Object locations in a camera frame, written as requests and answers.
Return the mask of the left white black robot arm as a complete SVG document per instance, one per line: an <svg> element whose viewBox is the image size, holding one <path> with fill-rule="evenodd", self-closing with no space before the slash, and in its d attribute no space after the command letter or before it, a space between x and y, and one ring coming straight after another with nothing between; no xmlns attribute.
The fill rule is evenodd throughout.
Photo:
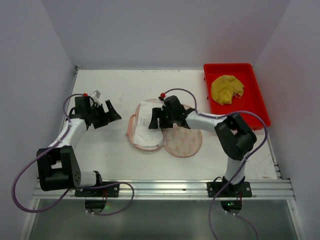
<svg viewBox="0 0 320 240"><path fill-rule="evenodd" d="M66 125L60 135L47 148L37 151L37 169L43 191L70 190L99 187L103 184L97 170L81 170L76 147L89 127L102 128L121 120L111 101L105 101L104 110L98 98L91 95L74 95L75 106L66 114Z"/></svg>

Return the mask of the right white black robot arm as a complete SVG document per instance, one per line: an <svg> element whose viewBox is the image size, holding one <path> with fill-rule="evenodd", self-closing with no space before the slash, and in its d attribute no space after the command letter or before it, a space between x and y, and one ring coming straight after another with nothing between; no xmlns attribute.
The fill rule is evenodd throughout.
<svg viewBox="0 0 320 240"><path fill-rule="evenodd" d="M245 158L253 150L257 137L239 112L226 115L200 113L194 108L186 108L175 95L161 102L162 106L152 109L149 129L169 129L177 125L215 133L228 157L223 178L234 186L244 181Z"/></svg>

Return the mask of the floral mesh laundry bag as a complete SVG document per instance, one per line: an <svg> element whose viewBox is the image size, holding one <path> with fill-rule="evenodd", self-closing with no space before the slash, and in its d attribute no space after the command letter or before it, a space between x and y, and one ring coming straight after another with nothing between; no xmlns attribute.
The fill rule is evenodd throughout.
<svg viewBox="0 0 320 240"><path fill-rule="evenodd" d="M147 149L146 147L140 147L133 143L133 133L136 128L136 111L130 117L126 136L129 138L131 144L142 151L154 152L161 148L164 148L170 155L177 158L189 158L198 153L201 149L203 136L199 129L186 129L174 125L173 128L160 129L163 134L163 144L160 147L153 147Z"/></svg>

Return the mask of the mustard yellow bra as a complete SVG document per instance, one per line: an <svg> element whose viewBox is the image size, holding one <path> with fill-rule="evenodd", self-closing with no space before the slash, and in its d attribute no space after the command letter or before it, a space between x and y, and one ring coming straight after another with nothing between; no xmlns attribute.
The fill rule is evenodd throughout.
<svg viewBox="0 0 320 240"><path fill-rule="evenodd" d="M231 104L234 97L241 98L245 86L234 75L222 75L210 86L210 95L214 102L221 106Z"/></svg>

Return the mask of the white bra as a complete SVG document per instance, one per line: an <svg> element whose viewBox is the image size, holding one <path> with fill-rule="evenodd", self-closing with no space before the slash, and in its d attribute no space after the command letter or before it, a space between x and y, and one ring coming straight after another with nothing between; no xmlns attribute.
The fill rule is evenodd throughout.
<svg viewBox="0 0 320 240"><path fill-rule="evenodd" d="M160 108L158 99L141 101L136 110L136 127L132 135L133 143L143 148L151 149L163 145L164 136L160 129L149 129L153 108Z"/></svg>

